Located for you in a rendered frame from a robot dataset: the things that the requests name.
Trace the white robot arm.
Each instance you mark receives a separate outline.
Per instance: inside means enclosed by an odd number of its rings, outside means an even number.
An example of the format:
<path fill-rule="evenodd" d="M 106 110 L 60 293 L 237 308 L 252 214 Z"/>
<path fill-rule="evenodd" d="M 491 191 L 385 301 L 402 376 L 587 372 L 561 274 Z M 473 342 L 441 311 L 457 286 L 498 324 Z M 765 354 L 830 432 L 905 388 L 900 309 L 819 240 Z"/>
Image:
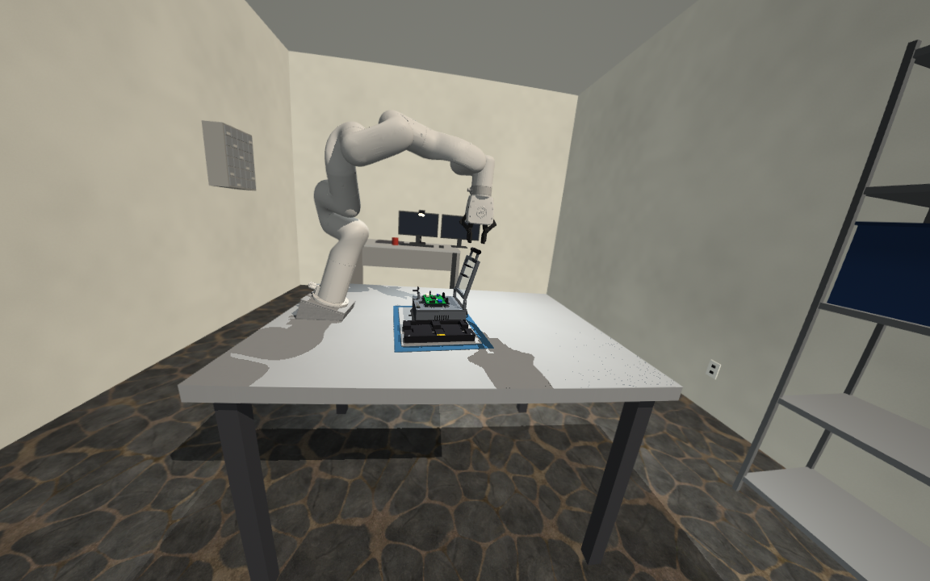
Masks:
<path fill-rule="evenodd" d="M 315 290 L 312 298 L 318 303 L 329 307 L 348 305 L 346 294 L 352 274 L 369 236 L 364 222 L 355 218 L 361 209 L 355 166 L 362 168 L 406 149 L 430 161 L 450 161 L 455 175 L 472 176 L 467 188 L 470 194 L 492 195 L 493 156 L 484 155 L 479 147 L 461 137 L 436 132 L 393 110 L 384 111 L 378 124 L 366 129 L 357 122 L 342 123 L 326 140 L 328 179 L 320 181 L 314 189 L 320 225 L 326 234 L 339 239 L 329 253 L 321 283 L 308 283 L 308 288 Z"/>

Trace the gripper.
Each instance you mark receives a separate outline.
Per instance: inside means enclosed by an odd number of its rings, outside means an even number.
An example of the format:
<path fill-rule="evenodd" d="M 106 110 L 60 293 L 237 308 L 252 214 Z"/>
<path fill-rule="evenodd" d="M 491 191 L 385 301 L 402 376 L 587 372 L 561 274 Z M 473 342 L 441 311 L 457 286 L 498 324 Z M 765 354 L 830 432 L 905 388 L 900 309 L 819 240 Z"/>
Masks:
<path fill-rule="evenodd" d="M 483 232 L 481 232 L 480 243 L 486 244 L 488 231 L 496 227 L 496 222 L 493 219 L 493 198 L 486 194 L 472 194 L 468 196 L 467 202 L 465 215 L 463 215 L 463 218 L 460 220 L 462 226 L 467 229 L 467 242 L 471 243 L 473 224 L 481 224 L 483 225 Z M 465 224 L 464 221 L 468 221 L 468 225 Z M 488 227 L 488 225 L 490 225 L 490 227 Z"/>

